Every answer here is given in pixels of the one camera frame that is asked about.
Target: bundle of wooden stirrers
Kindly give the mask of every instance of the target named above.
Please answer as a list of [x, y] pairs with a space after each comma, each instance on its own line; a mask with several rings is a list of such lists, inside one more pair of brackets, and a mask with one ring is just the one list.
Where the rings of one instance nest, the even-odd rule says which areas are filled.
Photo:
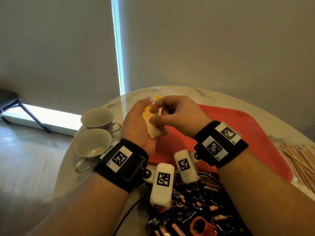
[[315, 147], [284, 144], [278, 149], [287, 157], [299, 182], [315, 193]]

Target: round table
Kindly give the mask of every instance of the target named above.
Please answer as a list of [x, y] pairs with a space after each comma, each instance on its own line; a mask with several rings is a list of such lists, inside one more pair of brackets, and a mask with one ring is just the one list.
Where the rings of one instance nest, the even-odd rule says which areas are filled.
[[[140, 99], [150, 96], [155, 99], [156, 95], [186, 95], [198, 104], [211, 105], [223, 108], [232, 108], [248, 113], [259, 123], [265, 133], [269, 136], [274, 144], [306, 144], [315, 145], [310, 139], [302, 133], [291, 127], [289, 124], [278, 119], [274, 115], [246, 103], [237, 98], [201, 88], [191, 88], [183, 86], [160, 86], [140, 89], [122, 95], [105, 104], [103, 108], [111, 109], [115, 113], [114, 122], [123, 123], [128, 111]], [[86, 131], [82, 126], [76, 136]], [[120, 139], [120, 131], [114, 133], [113, 142]], [[77, 189], [92, 174], [92, 170], [78, 174], [75, 170], [76, 164], [80, 159], [72, 152], [71, 147], [68, 148], [57, 177], [55, 190], [53, 194], [53, 206], [59, 204], [60, 201], [68, 197], [75, 189]], [[134, 189], [130, 194], [126, 207], [122, 215], [132, 206], [132, 204], [145, 194], [149, 194], [148, 187], [142, 185], [138, 189]], [[144, 235], [147, 236], [145, 225], [148, 223], [147, 207], [139, 204], [135, 207], [130, 215], [126, 218], [117, 235]]]

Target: person's left hand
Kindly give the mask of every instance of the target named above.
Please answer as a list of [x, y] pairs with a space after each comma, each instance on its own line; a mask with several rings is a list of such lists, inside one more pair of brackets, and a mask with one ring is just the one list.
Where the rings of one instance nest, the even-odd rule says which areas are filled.
[[150, 97], [138, 101], [128, 112], [121, 128], [121, 138], [137, 144], [148, 156], [153, 155], [157, 143], [156, 139], [149, 137], [148, 127], [142, 116], [150, 101]]

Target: chair seat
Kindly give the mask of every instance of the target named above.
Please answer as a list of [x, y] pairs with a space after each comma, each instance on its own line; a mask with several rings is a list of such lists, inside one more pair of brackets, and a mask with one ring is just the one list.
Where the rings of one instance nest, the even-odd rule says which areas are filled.
[[0, 108], [4, 109], [6, 106], [14, 103], [18, 100], [19, 96], [12, 91], [0, 89]]

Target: floor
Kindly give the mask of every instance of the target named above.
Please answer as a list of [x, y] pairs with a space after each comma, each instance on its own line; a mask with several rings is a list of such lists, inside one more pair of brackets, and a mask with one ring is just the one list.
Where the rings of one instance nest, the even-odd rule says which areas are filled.
[[26, 235], [49, 214], [72, 138], [0, 122], [0, 235]]

